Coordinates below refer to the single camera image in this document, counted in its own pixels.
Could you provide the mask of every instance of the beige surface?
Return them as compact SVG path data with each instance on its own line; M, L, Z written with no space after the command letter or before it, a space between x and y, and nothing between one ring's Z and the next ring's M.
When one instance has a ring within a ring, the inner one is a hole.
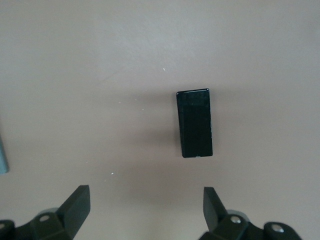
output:
M320 1L2 0L0 219L89 184L77 240L197 240L204 186L320 236ZM183 159L175 92L211 89L214 156Z

